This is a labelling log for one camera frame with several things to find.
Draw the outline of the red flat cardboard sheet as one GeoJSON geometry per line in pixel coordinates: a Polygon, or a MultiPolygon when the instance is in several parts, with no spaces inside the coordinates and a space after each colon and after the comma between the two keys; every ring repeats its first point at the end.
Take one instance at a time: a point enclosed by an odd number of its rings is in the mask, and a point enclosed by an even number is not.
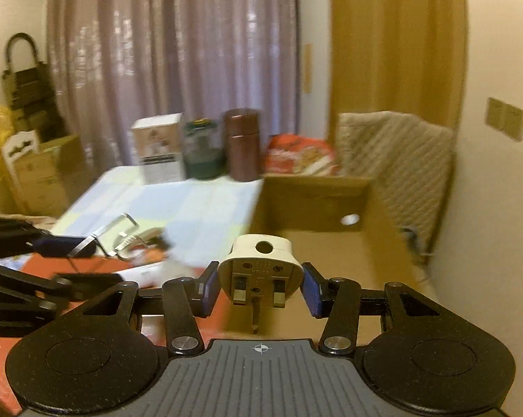
{"type": "Polygon", "coordinates": [[[5,359],[22,409],[55,416],[101,415],[151,389],[170,360],[200,354],[196,320],[136,312],[143,289],[116,273],[57,274],[73,300],[59,316],[22,337],[5,359]]]}

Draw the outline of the brown cylindrical canister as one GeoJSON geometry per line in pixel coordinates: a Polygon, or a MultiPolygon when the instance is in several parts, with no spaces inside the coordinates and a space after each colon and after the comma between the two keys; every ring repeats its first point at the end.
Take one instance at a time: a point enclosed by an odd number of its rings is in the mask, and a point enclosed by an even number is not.
{"type": "Polygon", "coordinates": [[[235,108],[224,114],[227,169],[237,182],[259,179],[260,128],[259,112],[251,108],[235,108]]]}

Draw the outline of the brown cardboard box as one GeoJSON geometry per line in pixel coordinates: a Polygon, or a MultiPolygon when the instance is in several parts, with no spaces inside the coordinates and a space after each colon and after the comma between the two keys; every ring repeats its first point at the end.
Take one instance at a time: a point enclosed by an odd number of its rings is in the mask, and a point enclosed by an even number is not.
{"type": "MultiPolygon", "coordinates": [[[[261,186],[246,235],[288,239],[296,260],[311,263],[325,278],[355,280],[365,289],[398,281],[425,290],[406,238],[371,181],[273,175],[261,186]]],[[[251,310],[236,308],[226,331],[241,338],[318,340],[324,327],[310,316],[300,287],[283,308],[261,310],[256,333],[251,330],[251,310]]]]}

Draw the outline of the purple curtain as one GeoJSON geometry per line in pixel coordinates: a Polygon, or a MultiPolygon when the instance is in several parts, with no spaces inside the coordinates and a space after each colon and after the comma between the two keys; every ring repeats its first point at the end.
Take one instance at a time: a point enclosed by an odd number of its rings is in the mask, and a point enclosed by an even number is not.
{"type": "Polygon", "coordinates": [[[136,161],[132,125],[260,112],[260,134],[299,124],[298,0],[49,0],[56,100],[96,174],[136,161]]]}

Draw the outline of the white UK plug adapter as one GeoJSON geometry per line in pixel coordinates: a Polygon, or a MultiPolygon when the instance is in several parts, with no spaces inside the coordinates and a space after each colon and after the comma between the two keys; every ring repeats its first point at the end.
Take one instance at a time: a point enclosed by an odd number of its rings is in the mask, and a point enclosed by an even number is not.
{"type": "Polygon", "coordinates": [[[304,280],[292,243],[275,235],[241,235],[219,264],[222,290],[235,306],[251,310],[251,330],[260,329],[263,308],[283,308],[304,280]]]}

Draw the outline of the beige quilted chair cushion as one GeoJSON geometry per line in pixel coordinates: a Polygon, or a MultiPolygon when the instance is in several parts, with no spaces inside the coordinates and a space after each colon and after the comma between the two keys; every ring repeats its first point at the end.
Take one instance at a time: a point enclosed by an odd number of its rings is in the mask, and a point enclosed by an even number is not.
{"type": "Polygon", "coordinates": [[[454,163],[454,131],[395,111],[342,113],[335,145],[342,173],[371,179],[412,254],[429,258],[454,163]]]}

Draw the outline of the red instant rice meal box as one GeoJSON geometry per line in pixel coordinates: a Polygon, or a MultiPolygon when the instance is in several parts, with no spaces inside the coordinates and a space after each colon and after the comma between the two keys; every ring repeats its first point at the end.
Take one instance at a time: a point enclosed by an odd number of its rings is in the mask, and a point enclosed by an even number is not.
{"type": "Polygon", "coordinates": [[[325,140],[299,134],[273,136],[263,157],[265,174],[334,176],[338,173],[335,151],[325,140]]]}

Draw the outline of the yellow curtain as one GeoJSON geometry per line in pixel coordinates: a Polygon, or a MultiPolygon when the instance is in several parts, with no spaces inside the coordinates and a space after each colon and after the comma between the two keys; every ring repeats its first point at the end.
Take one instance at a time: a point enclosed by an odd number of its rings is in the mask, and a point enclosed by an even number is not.
{"type": "Polygon", "coordinates": [[[339,115],[392,110],[456,129],[467,0],[330,0],[329,134],[339,115]]]}

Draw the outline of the green glass jar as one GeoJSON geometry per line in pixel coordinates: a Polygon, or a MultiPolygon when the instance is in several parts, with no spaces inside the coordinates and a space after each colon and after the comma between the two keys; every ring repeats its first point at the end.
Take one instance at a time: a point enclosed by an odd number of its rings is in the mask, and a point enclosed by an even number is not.
{"type": "Polygon", "coordinates": [[[224,151],[218,123],[209,118],[187,122],[183,131],[183,158],[187,176],[211,180],[224,170],[224,151]]]}

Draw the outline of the beige wall socket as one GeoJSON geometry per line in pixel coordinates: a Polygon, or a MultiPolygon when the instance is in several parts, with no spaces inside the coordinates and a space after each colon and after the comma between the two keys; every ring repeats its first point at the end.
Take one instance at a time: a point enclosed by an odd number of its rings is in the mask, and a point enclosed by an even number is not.
{"type": "Polygon", "coordinates": [[[523,141],[523,109],[518,106],[489,97],[485,124],[517,142],[523,141]]]}

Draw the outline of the folding hand cart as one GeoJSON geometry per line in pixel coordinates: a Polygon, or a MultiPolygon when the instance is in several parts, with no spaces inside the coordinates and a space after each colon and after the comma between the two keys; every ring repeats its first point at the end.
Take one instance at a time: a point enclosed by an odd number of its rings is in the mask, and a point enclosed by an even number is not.
{"type": "Polygon", "coordinates": [[[27,33],[14,34],[5,45],[2,87],[16,132],[36,131],[41,142],[67,135],[66,124],[55,102],[48,65],[39,60],[38,48],[27,33]],[[16,71],[13,66],[12,50],[17,41],[30,45],[34,66],[29,69],[16,71]]]}

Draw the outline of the white product box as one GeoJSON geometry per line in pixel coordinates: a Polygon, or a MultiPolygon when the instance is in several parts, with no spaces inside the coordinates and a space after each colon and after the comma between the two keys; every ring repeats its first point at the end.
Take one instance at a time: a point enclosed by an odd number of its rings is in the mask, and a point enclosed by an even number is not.
{"type": "Polygon", "coordinates": [[[147,185],[186,179],[182,113],[140,118],[132,125],[134,150],[147,185]]]}

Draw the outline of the checkered tablecloth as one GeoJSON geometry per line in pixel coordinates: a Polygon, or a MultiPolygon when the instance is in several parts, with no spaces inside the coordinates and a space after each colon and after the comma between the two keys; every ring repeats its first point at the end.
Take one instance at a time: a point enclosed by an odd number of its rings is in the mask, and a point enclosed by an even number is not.
{"type": "Polygon", "coordinates": [[[138,167],[114,167],[70,206],[52,232],[84,237],[127,214],[142,230],[163,228],[182,264],[205,267],[224,260],[234,240],[248,232],[262,184],[222,176],[146,185],[138,167]]]}

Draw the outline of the cardboard box on floor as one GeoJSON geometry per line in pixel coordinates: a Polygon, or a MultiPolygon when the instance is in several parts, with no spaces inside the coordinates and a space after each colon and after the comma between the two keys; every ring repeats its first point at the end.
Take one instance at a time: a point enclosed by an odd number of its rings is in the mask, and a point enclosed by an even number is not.
{"type": "Polygon", "coordinates": [[[2,146],[2,158],[26,215],[59,218],[92,185],[76,134],[42,143],[35,131],[18,132],[2,146]]]}

